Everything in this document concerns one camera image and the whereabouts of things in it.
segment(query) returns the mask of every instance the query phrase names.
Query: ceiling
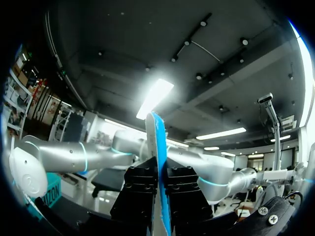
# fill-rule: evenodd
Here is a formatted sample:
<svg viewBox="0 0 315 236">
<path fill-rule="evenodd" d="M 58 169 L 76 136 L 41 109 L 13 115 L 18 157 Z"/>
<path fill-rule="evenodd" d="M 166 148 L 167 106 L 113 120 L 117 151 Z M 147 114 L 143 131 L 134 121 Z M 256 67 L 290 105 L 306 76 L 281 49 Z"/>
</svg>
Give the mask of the ceiling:
<svg viewBox="0 0 315 236">
<path fill-rule="evenodd" d="M 84 106 L 101 116 L 144 129 L 136 114 L 148 88 L 163 78 L 174 88 L 155 111 L 172 139 L 245 127 L 246 133 L 208 140 L 204 146 L 267 145 L 256 101 L 269 92 L 277 114 L 295 115 L 298 127 L 304 102 L 299 47 L 288 21 L 262 1 L 60 1 L 49 13 L 67 75 Z M 207 26 L 191 40 L 219 61 L 191 43 L 171 62 L 209 13 Z M 248 46 L 241 37 L 249 40 Z M 203 79 L 197 80 L 196 73 Z M 266 118 L 263 110 L 261 119 Z M 296 138 L 296 130 L 291 135 Z"/>
</svg>

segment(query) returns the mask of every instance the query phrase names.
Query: box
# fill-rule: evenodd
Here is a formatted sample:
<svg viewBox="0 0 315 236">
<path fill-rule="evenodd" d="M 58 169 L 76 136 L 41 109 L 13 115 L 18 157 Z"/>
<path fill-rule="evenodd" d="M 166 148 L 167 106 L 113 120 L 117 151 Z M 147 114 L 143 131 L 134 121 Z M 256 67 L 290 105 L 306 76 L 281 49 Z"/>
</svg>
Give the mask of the box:
<svg viewBox="0 0 315 236">
<path fill-rule="evenodd" d="M 10 99 L 13 92 L 14 92 L 14 88 L 12 86 L 9 86 L 8 89 L 4 92 L 4 95 Z"/>
<path fill-rule="evenodd" d="M 21 83 L 26 86 L 26 84 L 28 83 L 28 78 L 25 76 L 25 74 L 21 71 L 19 77 L 18 77 L 19 81 L 21 81 Z"/>
<path fill-rule="evenodd" d="M 19 97 L 19 93 L 14 90 L 12 95 L 11 95 L 11 101 L 14 102 L 15 104 L 18 104 L 18 97 Z"/>
</svg>

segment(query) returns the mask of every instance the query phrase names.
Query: desk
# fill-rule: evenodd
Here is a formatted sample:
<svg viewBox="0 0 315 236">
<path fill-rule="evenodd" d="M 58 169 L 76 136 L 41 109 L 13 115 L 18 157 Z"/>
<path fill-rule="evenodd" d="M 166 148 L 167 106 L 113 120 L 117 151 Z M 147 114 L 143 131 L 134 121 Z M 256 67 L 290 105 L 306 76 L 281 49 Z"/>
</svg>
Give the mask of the desk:
<svg viewBox="0 0 315 236">
<path fill-rule="evenodd" d="M 91 183 L 95 186 L 92 193 L 93 198 L 96 198 L 99 191 L 114 191 L 120 192 L 124 182 L 125 170 L 116 170 L 105 168 L 97 174 Z"/>
</svg>

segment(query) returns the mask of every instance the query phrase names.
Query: shelving unit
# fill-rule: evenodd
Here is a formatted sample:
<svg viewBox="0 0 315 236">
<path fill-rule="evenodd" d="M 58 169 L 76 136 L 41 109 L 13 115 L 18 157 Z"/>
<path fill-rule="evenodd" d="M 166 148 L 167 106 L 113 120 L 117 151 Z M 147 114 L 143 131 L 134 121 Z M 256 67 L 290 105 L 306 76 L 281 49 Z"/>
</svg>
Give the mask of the shelving unit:
<svg viewBox="0 0 315 236">
<path fill-rule="evenodd" d="M 11 77 L 14 79 L 14 81 L 19 85 L 19 87 L 27 94 L 27 105 L 26 105 L 26 108 L 23 109 L 21 108 L 17 103 L 13 102 L 9 97 L 7 96 L 4 96 L 4 100 L 12 107 L 14 107 L 18 112 L 20 113 L 23 113 L 23 118 L 21 119 L 21 122 L 20 122 L 20 126 L 16 126 L 16 125 L 13 125 L 11 123 L 8 122 L 8 127 L 9 128 L 12 128 L 12 129 L 15 129 L 17 131 L 20 132 L 19 134 L 19 137 L 20 139 L 22 138 L 22 133 L 23 133 L 23 128 L 24 128 L 24 123 L 25 123 L 25 119 L 27 117 L 27 113 L 28 113 L 28 110 L 31 106 L 31 103 L 32 103 L 32 93 L 30 91 L 28 91 L 28 89 L 20 82 L 20 80 L 16 77 L 16 75 L 13 73 L 13 71 L 10 69 L 10 75 Z"/>
</svg>

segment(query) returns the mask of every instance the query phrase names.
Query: ceiling light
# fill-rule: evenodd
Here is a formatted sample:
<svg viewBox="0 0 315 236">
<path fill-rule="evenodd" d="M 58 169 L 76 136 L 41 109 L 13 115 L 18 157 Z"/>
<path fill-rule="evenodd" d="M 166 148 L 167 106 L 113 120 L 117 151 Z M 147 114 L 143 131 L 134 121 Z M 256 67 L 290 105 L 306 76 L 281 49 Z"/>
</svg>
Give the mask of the ceiling light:
<svg viewBox="0 0 315 236">
<path fill-rule="evenodd" d="M 171 62 L 176 62 L 178 60 L 178 56 L 173 56 Z"/>
<path fill-rule="evenodd" d="M 207 26 L 207 24 L 208 24 L 208 23 L 205 22 L 205 21 L 200 22 L 200 25 L 201 25 L 201 26 Z"/>
<path fill-rule="evenodd" d="M 219 150 L 220 148 L 219 147 L 205 147 L 204 149 L 207 151 L 210 151 L 210 150 Z"/>
<path fill-rule="evenodd" d="M 247 40 L 247 39 L 241 38 L 240 41 L 241 41 L 241 43 L 242 43 L 244 46 L 247 46 L 247 45 L 248 45 L 248 40 Z"/>
<path fill-rule="evenodd" d="M 264 154 L 252 154 L 252 155 L 248 155 L 248 158 L 255 158 L 255 157 L 264 157 Z"/>
<path fill-rule="evenodd" d="M 311 60 L 311 55 L 309 50 L 307 49 L 307 46 L 305 45 L 304 41 L 300 37 L 297 30 L 294 28 L 294 26 L 291 24 L 291 27 L 294 31 L 294 34 L 296 36 L 297 42 L 299 44 L 301 56 L 302 56 L 302 62 L 303 62 L 303 68 L 304 68 L 304 88 L 305 88 L 305 96 L 304 96 L 304 105 L 303 105 L 303 113 L 300 121 L 300 127 L 303 127 L 306 124 L 311 103 L 312 103 L 312 93 L 313 93 L 313 65 Z"/>
<path fill-rule="evenodd" d="M 213 138 L 218 138 L 218 137 L 223 137 L 223 136 L 228 136 L 228 135 L 233 135 L 233 134 L 239 134 L 243 132 L 246 132 L 246 129 L 242 127 L 242 128 L 227 130 L 227 131 L 223 131 L 219 133 L 197 136 L 196 139 L 199 139 L 199 140 L 213 139 Z"/>
<path fill-rule="evenodd" d="M 283 137 L 280 138 L 280 140 L 289 139 L 289 138 L 291 138 L 291 135 L 283 136 Z"/>
<path fill-rule="evenodd" d="M 196 74 L 196 79 L 197 80 L 201 80 L 202 79 L 202 74 L 201 73 L 197 73 Z"/>
<path fill-rule="evenodd" d="M 24 60 L 27 60 L 27 58 L 26 58 L 25 54 L 24 54 L 24 53 L 22 53 L 22 55 L 23 55 L 23 57 L 24 57 Z"/>
<path fill-rule="evenodd" d="M 294 80 L 293 74 L 291 74 L 291 73 L 288 74 L 288 77 L 289 77 L 290 80 Z"/>
<path fill-rule="evenodd" d="M 222 155 L 226 155 L 226 156 L 235 156 L 235 154 L 228 153 L 228 152 L 225 152 L 225 151 L 222 151 L 221 154 Z"/>
<path fill-rule="evenodd" d="M 185 44 L 186 46 L 189 46 L 190 43 L 191 43 L 191 40 L 186 40 L 186 41 L 184 42 L 184 44 Z"/>
<path fill-rule="evenodd" d="M 156 107 L 173 89 L 174 85 L 163 79 L 158 79 L 149 89 L 148 94 L 141 105 L 137 118 L 145 119 L 147 114 Z"/>
</svg>

